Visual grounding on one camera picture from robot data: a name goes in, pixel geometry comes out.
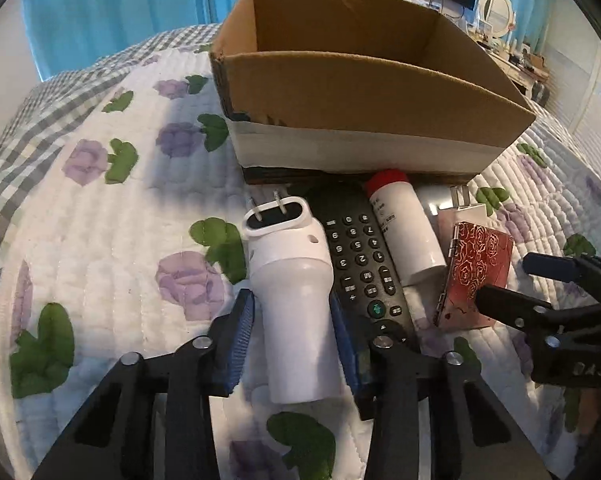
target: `white power adapter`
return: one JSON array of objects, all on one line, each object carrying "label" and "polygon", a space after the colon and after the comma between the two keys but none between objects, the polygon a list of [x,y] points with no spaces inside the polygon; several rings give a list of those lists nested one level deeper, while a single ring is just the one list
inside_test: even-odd
[{"label": "white power adapter", "polygon": [[249,279],[263,311],[270,399],[309,402],[341,394],[329,293],[333,267],[322,225],[290,196],[243,220]]},{"label": "white power adapter", "polygon": [[467,186],[452,186],[451,191],[452,208],[440,209],[438,211],[439,241],[442,253],[449,259],[449,249],[454,236],[454,225],[458,222],[470,222],[472,224],[487,226],[487,207],[485,204],[472,204]]}]

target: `green leaf print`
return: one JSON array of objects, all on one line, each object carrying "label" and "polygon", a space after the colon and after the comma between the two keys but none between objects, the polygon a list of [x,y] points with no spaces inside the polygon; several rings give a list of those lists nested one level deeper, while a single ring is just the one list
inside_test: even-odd
[{"label": "green leaf print", "polygon": [[205,259],[212,265],[218,262],[232,285],[247,277],[243,241],[234,224],[210,217],[192,224],[189,235],[196,243],[209,247]]},{"label": "green leaf print", "polygon": [[547,167],[547,163],[545,162],[545,159],[542,157],[542,155],[540,154],[540,151],[537,148],[530,146],[526,142],[520,142],[519,144],[516,145],[516,147],[518,148],[519,152],[529,155],[534,160],[534,162],[536,164],[538,164],[541,168]]},{"label": "green leaf print", "polygon": [[125,108],[130,105],[133,97],[134,92],[132,90],[127,90],[126,92],[120,94],[120,96],[112,98],[109,103],[104,105],[103,112],[123,112],[125,111]]},{"label": "green leaf print", "polygon": [[469,346],[469,341],[467,341],[464,337],[456,337],[454,339],[454,351],[462,355],[462,358],[466,363],[478,368],[479,372],[483,370],[483,364],[480,362],[480,359],[478,359],[474,349]]},{"label": "green leaf print", "polygon": [[487,216],[500,209],[501,202],[509,199],[509,191],[503,187],[480,187],[475,194],[478,203],[485,204]]},{"label": "green leaf print", "polygon": [[64,307],[48,303],[38,320],[38,338],[23,330],[10,355],[12,395],[48,394],[63,384],[74,365],[74,331]]},{"label": "green leaf print", "polygon": [[213,216],[199,220],[189,228],[189,236],[203,247],[223,244],[227,240],[227,222]]},{"label": "green leaf print", "polygon": [[198,122],[202,124],[202,132],[206,134],[205,148],[208,152],[218,150],[227,139],[229,130],[225,120],[216,114],[200,114]]},{"label": "green leaf print", "polygon": [[202,75],[188,75],[185,79],[189,83],[189,94],[196,95],[200,93],[202,87],[205,86],[205,83],[208,81],[206,77]]},{"label": "green leaf print", "polygon": [[595,256],[596,248],[581,234],[574,234],[567,238],[567,242],[563,247],[565,256],[580,256],[583,253]]},{"label": "green leaf print", "polygon": [[302,413],[276,413],[267,420],[267,431],[277,442],[292,448],[282,461],[287,469],[298,468],[300,480],[331,478],[336,440],[315,418]]},{"label": "green leaf print", "polygon": [[136,166],[138,152],[132,143],[120,139],[112,139],[109,144],[114,152],[107,155],[107,162],[112,165],[104,174],[104,181],[105,184],[122,184]]},{"label": "green leaf print", "polygon": [[578,427],[578,417],[580,415],[580,395],[579,388],[565,388],[563,398],[565,406],[563,413],[565,414],[565,430],[568,433],[573,433]]}]

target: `green button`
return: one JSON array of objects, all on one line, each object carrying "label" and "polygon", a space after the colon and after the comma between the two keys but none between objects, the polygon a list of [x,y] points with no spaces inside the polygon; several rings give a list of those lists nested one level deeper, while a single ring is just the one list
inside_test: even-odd
[{"label": "green button", "polygon": [[380,319],[385,316],[385,304],[380,300],[371,301],[367,306],[367,313],[373,319]]}]

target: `red cap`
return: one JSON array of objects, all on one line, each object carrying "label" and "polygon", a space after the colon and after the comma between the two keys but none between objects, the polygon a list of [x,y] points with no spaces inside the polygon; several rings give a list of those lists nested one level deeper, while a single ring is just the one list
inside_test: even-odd
[{"label": "red cap", "polygon": [[400,170],[383,170],[378,171],[372,178],[370,178],[365,184],[367,190],[367,196],[371,197],[378,189],[387,184],[393,184],[394,182],[409,182],[407,175]]}]

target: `gray checkered fabric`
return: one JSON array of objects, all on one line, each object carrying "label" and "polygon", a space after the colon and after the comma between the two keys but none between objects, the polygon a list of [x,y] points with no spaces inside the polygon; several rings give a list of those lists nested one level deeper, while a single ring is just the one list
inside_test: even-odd
[{"label": "gray checkered fabric", "polygon": [[[165,48],[212,41],[218,24],[163,32],[38,85],[0,136],[0,273],[18,229],[20,207],[42,180],[69,136],[138,63]],[[0,433],[0,461],[11,472]]]}]

